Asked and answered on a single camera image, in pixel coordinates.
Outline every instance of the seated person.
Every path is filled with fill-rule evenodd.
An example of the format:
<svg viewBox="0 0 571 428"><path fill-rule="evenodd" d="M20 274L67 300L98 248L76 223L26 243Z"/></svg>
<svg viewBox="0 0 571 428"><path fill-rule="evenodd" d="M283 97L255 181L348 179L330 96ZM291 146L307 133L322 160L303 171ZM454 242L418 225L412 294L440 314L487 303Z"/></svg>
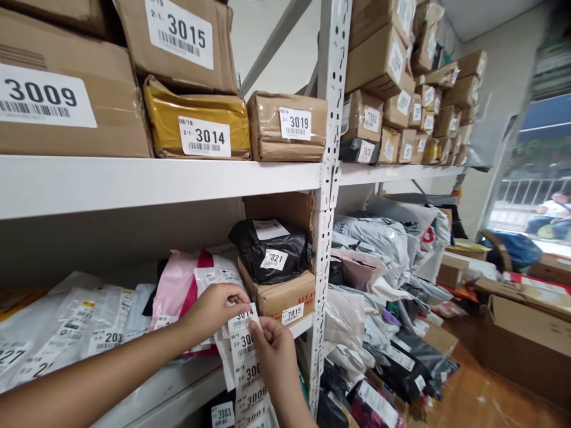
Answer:
<svg viewBox="0 0 571 428"><path fill-rule="evenodd" d="M552 224L553 239L564 240L571 228L571 190L561 190L551 195L551 200L539 205L538 214L528 221L525 232L531 237L537 237L537 232L543 226Z"/></svg>

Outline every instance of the wooden floor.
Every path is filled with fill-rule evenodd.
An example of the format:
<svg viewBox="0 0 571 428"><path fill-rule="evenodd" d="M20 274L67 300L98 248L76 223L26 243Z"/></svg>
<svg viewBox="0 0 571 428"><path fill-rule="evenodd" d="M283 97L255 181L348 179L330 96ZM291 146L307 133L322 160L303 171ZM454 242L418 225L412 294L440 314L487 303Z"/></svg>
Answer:
<svg viewBox="0 0 571 428"><path fill-rule="evenodd" d="M427 425L430 428L570 428L571 417L478 364L474 357L478 323L475 317L445 322L444 329L459 339L452 359L461 367L446 383L444 401L430 412Z"/></svg>

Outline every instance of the plastic mailer bag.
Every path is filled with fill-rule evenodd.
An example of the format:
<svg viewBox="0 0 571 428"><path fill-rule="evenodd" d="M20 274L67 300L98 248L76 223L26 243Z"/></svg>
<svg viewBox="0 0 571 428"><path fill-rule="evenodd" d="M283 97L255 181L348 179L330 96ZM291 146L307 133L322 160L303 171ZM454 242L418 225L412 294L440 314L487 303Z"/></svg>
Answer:
<svg viewBox="0 0 571 428"><path fill-rule="evenodd" d="M240 258L255 282L277 284L300 276L313 259L306 233L277 220L242 220L230 234Z"/></svg>

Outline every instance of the ceiling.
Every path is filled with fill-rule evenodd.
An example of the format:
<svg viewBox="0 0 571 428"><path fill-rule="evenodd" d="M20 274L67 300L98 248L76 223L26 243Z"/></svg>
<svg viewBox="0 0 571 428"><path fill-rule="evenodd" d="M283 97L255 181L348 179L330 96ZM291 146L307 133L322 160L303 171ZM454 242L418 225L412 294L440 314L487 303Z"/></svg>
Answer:
<svg viewBox="0 0 571 428"><path fill-rule="evenodd" d="M544 0L440 0L465 43L527 12Z"/></svg>

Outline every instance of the white shelf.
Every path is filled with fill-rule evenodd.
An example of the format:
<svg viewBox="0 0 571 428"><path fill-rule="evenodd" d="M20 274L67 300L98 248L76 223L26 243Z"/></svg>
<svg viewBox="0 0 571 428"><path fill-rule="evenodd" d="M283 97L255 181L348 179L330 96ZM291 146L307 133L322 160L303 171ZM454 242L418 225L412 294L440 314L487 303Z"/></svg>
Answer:
<svg viewBox="0 0 571 428"><path fill-rule="evenodd" d="M0 156L0 220L319 188L320 163Z"/></svg>
<svg viewBox="0 0 571 428"><path fill-rule="evenodd" d="M434 178L463 174L465 166L380 165L340 162L340 185L367 184L387 181Z"/></svg>

